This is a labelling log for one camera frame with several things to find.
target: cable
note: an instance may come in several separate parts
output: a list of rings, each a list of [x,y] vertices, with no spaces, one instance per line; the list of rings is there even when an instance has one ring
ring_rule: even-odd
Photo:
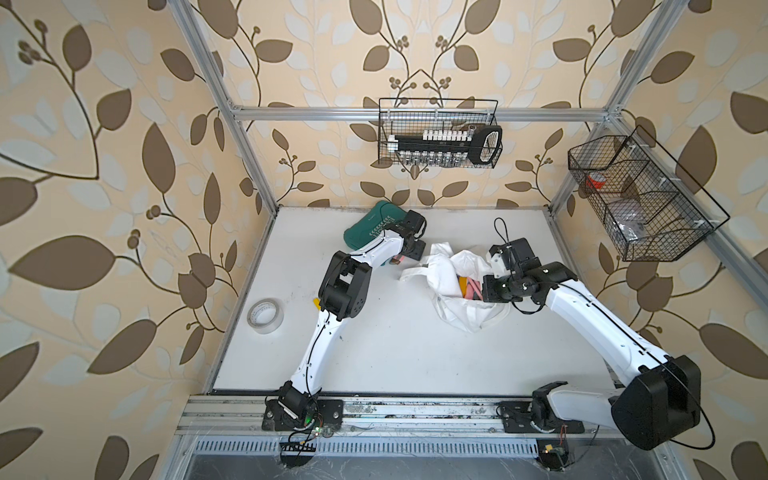
[[[506,239],[502,236],[501,232],[498,231],[498,228],[496,227],[496,220],[501,220],[502,221],[502,224],[504,225],[504,233],[506,233],[506,235],[507,235]],[[505,222],[503,218],[496,217],[493,220],[493,229],[496,230],[496,233],[498,233],[498,235],[502,238],[502,242],[509,243],[509,231],[507,230],[507,222]]]
[[[544,305],[541,305],[541,306],[539,306],[539,307],[538,307],[538,310],[534,310],[534,311],[532,311],[532,312],[529,312],[529,311],[527,311],[527,310],[520,310],[520,307],[518,307],[517,305],[515,305],[516,303],[517,303],[517,302],[512,302],[512,306],[513,306],[513,307],[514,307],[514,308],[515,308],[515,309],[516,309],[518,312],[522,313],[523,315],[533,315],[534,313],[539,313],[539,312],[541,312],[541,309],[543,309],[543,308],[544,308]]]
[[[682,387],[685,389],[685,391],[686,391],[686,392],[688,392],[688,395],[690,396],[690,399],[692,399],[692,400],[694,401],[694,403],[696,404],[696,407],[698,407],[699,411],[701,412],[701,415],[704,417],[704,420],[706,420],[706,421],[707,421],[707,427],[709,427],[709,429],[710,429],[710,434],[712,435],[712,441],[711,441],[711,442],[710,442],[710,444],[709,444],[709,445],[707,445],[706,447],[699,447],[699,446],[695,446],[695,445],[688,445],[687,443],[678,442],[678,441],[677,441],[677,440],[675,440],[675,439],[670,439],[670,442],[672,442],[672,443],[677,443],[678,445],[682,445],[683,447],[688,447],[689,449],[694,449],[694,450],[709,450],[709,449],[711,449],[712,447],[714,447],[714,446],[715,446],[715,429],[714,429],[714,427],[712,426],[712,422],[710,422],[710,418],[707,416],[707,413],[704,411],[704,409],[703,409],[703,408],[701,408],[701,403],[699,403],[699,401],[696,399],[696,396],[694,395],[694,393],[693,393],[693,392],[691,392],[691,391],[690,391],[690,389],[688,389],[688,386],[687,386],[685,383],[683,383],[683,381],[682,381],[682,380],[680,380],[680,379],[677,377],[677,375],[675,375],[675,374],[674,374],[674,372],[672,372],[672,370],[670,370],[670,369],[669,369],[669,367],[667,367],[666,365],[664,365],[664,364],[663,364],[663,363],[662,363],[662,362],[661,362],[661,361],[660,361],[658,358],[656,358],[656,357],[655,357],[653,354],[651,354],[651,353],[648,351],[648,349],[646,349],[644,346],[642,346],[642,345],[641,345],[641,344],[640,344],[640,343],[639,343],[637,340],[635,340],[635,339],[634,339],[634,338],[633,338],[633,337],[632,337],[632,336],[631,336],[629,333],[625,332],[625,331],[624,331],[624,329],[620,328],[620,327],[619,327],[619,325],[617,325],[617,324],[616,324],[616,322],[615,322],[615,321],[614,321],[614,320],[611,318],[611,316],[610,316],[610,315],[608,315],[608,314],[607,314],[605,311],[603,311],[603,309],[602,309],[602,308],[600,308],[599,306],[597,306],[597,305],[594,303],[594,300],[590,300],[589,298],[587,298],[587,296],[586,296],[586,295],[584,295],[582,292],[580,292],[580,291],[576,290],[574,287],[572,287],[572,286],[570,286],[570,285],[565,285],[564,283],[561,283],[561,282],[537,282],[537,284],[538,284],[538,285],[541,285],[541,284],[545,284],[545,283],[546,283],[546,284],[548,284],[548,285],[559,285],[559,286],[564,286],[564,287],[566,287],[566,288],[568,288],[568,289],[570,289],[570,290],[573,290],[573,291],[575,291],[575,292],[576,292],[576,293],[578,293],[579,295],[581,295],[581,296],[584,298],[584,300],[587,300],[587,302],[589,302],[589,303],[590,303],[590,306],[593,306],[594,308],[598,309],[598,310],[600,311],[600,313],[602,313],[602,314],[605,316],[605,318],[607,318],[608,320],[610,320],[610,321],[611,321],[611,323],[613,323],[613,324],[614,324],[614,325],[615,325],[615,326],[616,326],[616,327],[617,327],[619,330],[621,330],[621,332],[622,332],[624,335],[626,335],[628,339],[632,340],[632,343],[634,343],[635,345],[637,345],[638,347],[640,347],[640,348],[641,348],[641,349],[642,349],[642,350],[643,350],[643,351],[644,351],[644,352],[645,352],[645,353],[646,353],[646,354],[647,354],[647,355],[648,355],[650,358],[652,358],[653,360],[655,360],[655,361],[656,361],[656,363],[658,363],[658,364],[659,364],[661,367],[663,367],[665,370],[667,370],[667,372],[668,372],[670,375],[672,375],[672,378],[674,378],[675,380],[677,380],[677,382],[678,382],[678,383],[680,383],[680,386],[682,386]]]

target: brown leaf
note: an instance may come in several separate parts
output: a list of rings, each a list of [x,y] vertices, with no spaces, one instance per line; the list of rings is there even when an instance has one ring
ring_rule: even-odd
[[[96,240],[70,235],[32,249],[8,271],[57,290],[82,290],[107,276],[114,260],[114,253]]]
[[[544,149],[549,150],[550,148],[557,145],[560,140],[563,138],[563,129],[560,128],[558,131],[554,132],[552,135],[549,136],[546,142],[544,142]]]
[[[550,104],[546,104],[544,107],[541,108],[570,108],[571,102],[570,101],[553,101]]]
[[[328,208],[331,206],[331,200],[328,198],[322,198],[320,200],[315,200],[313,202],[310,202],[308,207],[315,207],[315,208]]]
[[[747,441],[736,445],[730,454],[730,464],[739,480],[768,478],[768,461],[757,442]]]
[[[187,339],[187,345],[184,346],[184,351],[181,353],[181,359],[179,365],[192,360],[192,357],[200,349],[200,344],[203,342],[205,336],[205,329],[198,325],[196,329],[192,330],[190,337]]]
[[[18,386],[35,364],[40,342],[20,346],[0,357],[0,402]]]
[[[459,45],[456,47],[453,51],[453,62],[463,71],[477,71],[480,69],[478,54],[469,45]]]
[[[701,125],[683,147],[674,173],[688,187],[688,190],[696,193],[710,180],[715,167],[717,167],[717,148],[710,132]]]
[[[655,346],[661,348],[661,343],[659,342],[659,339],[656,338],[656,336],[653,333],[651,333],[649,329],[643,328],[643,329],[640,329],[640,331],[637,333],[640,333],[641,337],[653,343]]]
[[[651,262],[630,262],[627,268],[627,286],[632,290],[639,290],[656,276],[656,269],[659,263]]]
[[[655,276],[637,291],[637,303],[643,310],[658,312],[669,303],[673,288],[671,276]]]
[[[43,431],[35,427],[0,433],[0,468],[13,462],[37,442]]]
[[[531,182],[512,182],[511,184],[505,184],[504,186],[513,192],[527,192],[533,188]]]
[[[375,35],[382,29],[382,11],[371,0],[349,0],[349,10],[357,28],[367,35]]]
[[[565,38],[552,44],[554,56],[562,61],[584,60],[592,49],[592,44],[583,38]]]
[[[221,190],[219,190],[219,182],[214,174],[208,177],[208,184],[205,186],[203,212],[205,213],[205,220],[208,220],[208,223],[211,225],[219,219],[219,212],[221,212]]]
[[[165,8],[166,1],[167,0],[147,0],[147,7],[149,7],[150,10],[159,12]]]
[[[386,195],[384,187],[372,182],[360,182],[360,190],[370,195],[371,197],[381,198]]]
[[[214,135],[216,135],[219,150],[224,151],[224,125],[218,117],[214,118]]]
[[[634,120],[636,127],[642,127],[637,129],[637,134],[648,145],[648,147],[656,146],[656,126],[654,122],[650,121],[646,117],[637,117]]]
[[[568,209],[568,215],[573,217],[574,212],[576,211],[576,197],[574,197],[573,194],[568,197],[568,202],[565,204],[565,207]]]
[[[456,105],[456,108],[474,108],[475,107],[475,97],[467,98],[466,100],[462,101],[460,104]]]
[[[192,310],[203,306],[207,298],[207,292],[203,284],[191,273],[179,273],[178,286],[181,301],[184,302],[184,305]]]
[[[91,61],[91,41],[82,25],[70,28],[61,42],[64,60],[72,71],[78,71]]]
[[[520,207],[517,202],[507,200],[505,198],[499,198],[496,200],[496,210],[511,210],[513,208]]]
[[[149,480],[152,476],[152,472],[154,472],[154,467],[157,464],[158,458],[160,458],[160,455],[156,454],[144,460],[141,465],[136,467],[128,480]]]
[[[266,63],[280,63],[288,58],[293,44],[285,40],[262,40],[256,44],[256,56]]]
[[[371,167],[374,168],[390,168],[392,166],[393,160],[389,157],[380,158],[377,161],[373,162],[371,164]]]
[[[128,443],[117,435],[110,435],[101,448],[94,480],[118,480],[128,466]]]
[[[631,48],[627,50],[627,53],[624,54],[624,60],[621,61],[621,68],[619,68],[619,75],[624,74],[624,70],[627,69],[627,65],[629,65],[630,60],[632,60],[632,55],[634,55],[634,50]]]
[[[246,197],[250,197],[253,195],[253,182],[250,180],[249,177],[245,177],[240,182],[240,191],[243,192],[243,195]]]
[[[298,188],[300,192],[313,192],[323,188],[323,185],[314,182],[299,182],[299,184],[296,185],[296,188]]]
[[[518,160],[515,162],[515,166],[521,172],[532,172],[533,164],[527,160]]]
[[[365,71],[379,71],[389,62],[389,47],[377,45],[370,49],[366,59],[362,61],[362,69]]]
[[[0,225],[24,215],[38,201],[38,188],[24,178],[0,178]]]
[[[299,164],[299,166],[296,167],[296,169],[298,171],[300,171],[300,172],[312,171],[314,168],[315,168],[315,161],[314,160],[310,160],[310,161],[306,161],[306,162],[301,162]]]
[[[288,140],[286,140],[283,134],[277,130],[272,130],[272,140],[274,140],[277,146],[283,150],[288,150],[288,148],[290,148],[288,145]]]
[[[758,134],[768,130],[768,101],[737,91],[730,95],[730,113],[742,130]]]
[[[166,194],[176,179],[176,164],[168,142],[157,124],[152,124],[144,135],[144,145],[141,148],[141,160],[144,171],[152,184],[161,193]]]
[[[719,323],[699,329],[704,346],[726,367],[754,379],[768,379],[768,356],[741,333]]]
[[[478,0],[473,3],[464,17],[464,28],[467,33],[477,35],[491,26],[501,4],[502,0]]]
[[[399,207],[400,205],[403,205],[405,202],[407,202],[410,196],[410,190],[397,190],[394,194],[392,194],[392,203]]]
[[[688,9],[693,13],[707,13],[712,9],[712,0],[690,0]]]
[[[446,198],[456,197],[457,195],[463,194],[468,186],[469,182],[466,180],[445,185],[445,188],[442,189],[442,196]]]
[[[118,372],[139,359],[154,340],[157,325],[150,319],[141,319],[122,329],[96,355],[88,373],[107,375]]]
[[[187,57],[187,54],[178,48],[169,48],[160,52],[160,58],[168,68],[168,71],[174,74],[174,77],[183,81],[194,80],[194,67]]]
[[[725,476],[717,471],[712,465],[694,458],[694,465],[699,472],[701,480],[726,480]]]
[[[376,130],[373,127],[366,124],[351,124],[349,128],[355,132],[355,135],[362,138],[365,141],[376,141]]]
[[[614,257],[602,242],[598,247],[598,259],[600,260],[600,266],[603,267],[603,271],[608,275],[611,275],[616,270],[616,267],[614,266]]]
[[[763,270],[768,272],[768,248],[755,255],[755,261],[763,268]]]
[[[621,0],[611,18],[611,31],[617,37],[629,35],[639,27],[654,7],[654,0]]]
[[[224,38],[237,33],[237,11],[230,0],[198,0],[197,8],[208,25]]]
[[[216,267],[210,257],[205,253],[192,253],[189,259],[190,273],[195,275],[203,286],[213,285],[216,280]]]
[[[694,56],[687,51],[673,51],[659,60],[650,73],[650,79],[658,84],[670,82],[681,76],[692,61],[694,61]]]
[[[207,128],[208,116],[205,114],[199,114],[192,120],[192,126],[190,127],[190,142],[192,145],[197,145],[203,141]]]
[[[224,62],[221,61],[221,55],[218,51],[214,50],[210,53],[214,56],[214,61],[216,62],[216,68],[219,70],[219,75],[222,77],[224,76]]]
[[[427,207],[431,207],[435,203],[435,194],[429,190],[419,189],[416,191],[416,196],[422,205],[426,205]]]
[[[237,260],[237,240],[232,240],[230,249],[227,250],[227,257],[224,259],[224,269],[227,272],[231,272],[235,267],[235,260]]]
[[[105,95],[96,105],[96,118],[109,131],[122,127],[130,113],[131,91],[127,88]]]

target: mounting plate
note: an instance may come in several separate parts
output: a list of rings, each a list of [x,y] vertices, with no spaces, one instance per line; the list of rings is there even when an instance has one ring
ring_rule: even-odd
[[[323,427],[336,431],[341,427],[342,417],[344,416],[344,402],[341,400],[318,399],[317,412],[323,416]],[[287,414],[276,399],[267,400],[261,429],[265,432],[295,432],[293,427],[282,422],[283,415]]]
[[[531,402],[500,402],[498,404],[504,423],[504,433],[541,433],[531,425]],[[577,420],[560,421],[554,433],[565,425],[566,433],[584,433],[584,424]]]

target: wire mesh basket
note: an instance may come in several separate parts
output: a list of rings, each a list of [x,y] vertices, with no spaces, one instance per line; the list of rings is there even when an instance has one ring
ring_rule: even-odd
[[[648,153],[638,128],[631,135],[607,135],[568,151],[568,169],[598,214],[622,260],[680,259],[730,215],[660,144],[676,171],[697,185],[695,196],[667,174]],[[697,204],[711,206],[708,213]]]
[[[493,168],[502,154],[496,100],[379,99],[379,159],[403,167]]]

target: green bag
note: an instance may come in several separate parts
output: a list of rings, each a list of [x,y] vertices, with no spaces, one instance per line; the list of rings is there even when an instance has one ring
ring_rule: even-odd
[[[344,243],[358,250],[376,238],[388,223],[394,223],[406,217],[406,211],[386,200],[379,201],[364,218],[344,230]]]

